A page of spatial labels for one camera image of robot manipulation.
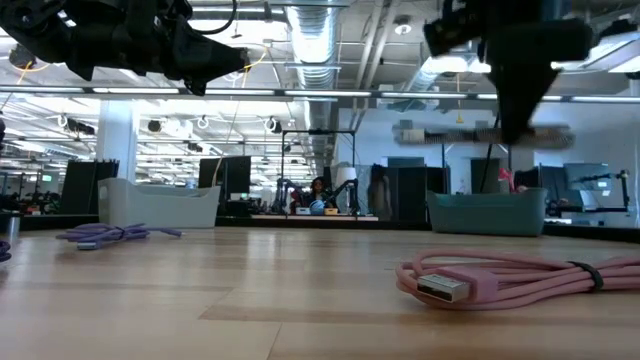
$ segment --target desk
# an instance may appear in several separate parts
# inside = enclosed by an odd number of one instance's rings
[[[429,248],[593,264],[638,256],[635,244],[215,228],[81,253],[57,233],[23,233],[4,265],[3,359],[632,360],[640,353],[638,292],[449,312],[398,291],[393,272]]]
[[[252,215],[252,219],[262,220],[307,220],[307,221],[378,221],[375,216],[355,216],[349,215]]]

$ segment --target pink object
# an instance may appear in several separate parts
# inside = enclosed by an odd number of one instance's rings
[[[447,266],[436,268],[435,273],[471,284],[470,301],[491,301],[498,291],[498,277],[488,271],[464,266]]]
[[[516,192],[516,187],[513,184],[513,173],[511,173],[511,171],[504,168],[500,168],[500,173],[498,174],[498,180],[509,181],[509,192],[510,193]]]
[[[456,257],[484,260],[426,264],[425,259]],[[604,280],[602,290],[640,289],[640,257],[618,257],[593,265]],[[471,297],[447,303],[417,290],[417,279],[440,274],[471,284]],[[471,250],[427,250],[396,268],[396,286],[433,307],[448,310],[504,310],[549,297],[589,292],[594,281],[582,268],[563,261]]]

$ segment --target usb connector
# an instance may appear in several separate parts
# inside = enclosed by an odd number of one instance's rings
[[[498,294],[498,278],[488,271],[446,266],[434,272],[418,278],[417,290],[420,293],[449,303],[492,301]]]
[[[447,276],[431,274],[418,278],[418,291],[438,300],[455,303],[469,298],[471,284]]]

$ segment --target teal plastic bin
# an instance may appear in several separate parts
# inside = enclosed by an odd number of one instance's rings
[[[441,195],[429,191],[433,230],[441,233],[540,236],[546,189],[520,194]]]

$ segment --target white column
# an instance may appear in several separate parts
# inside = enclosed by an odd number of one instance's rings
[[[640,80],[629,80],[631,96],[640,96]]]
[[[105,100],[100,103],[96,158],[119,160],[118,177],[136,181],[136,148],[140,117],[135,104],[128,100]]]

